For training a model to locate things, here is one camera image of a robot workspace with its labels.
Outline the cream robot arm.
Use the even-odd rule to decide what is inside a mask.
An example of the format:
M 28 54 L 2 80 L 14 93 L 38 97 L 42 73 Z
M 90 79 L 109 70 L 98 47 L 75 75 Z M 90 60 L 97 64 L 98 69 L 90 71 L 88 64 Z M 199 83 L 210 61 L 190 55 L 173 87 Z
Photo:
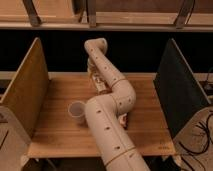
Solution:
M 118 122 L 136 101 L 136 93 L 126 77 L 105 56 L 107 41 L 89 39 L 86 52 L 112 92 L 90 98 L 85 117 L 107 171 L 150 171 L 140 152 Z

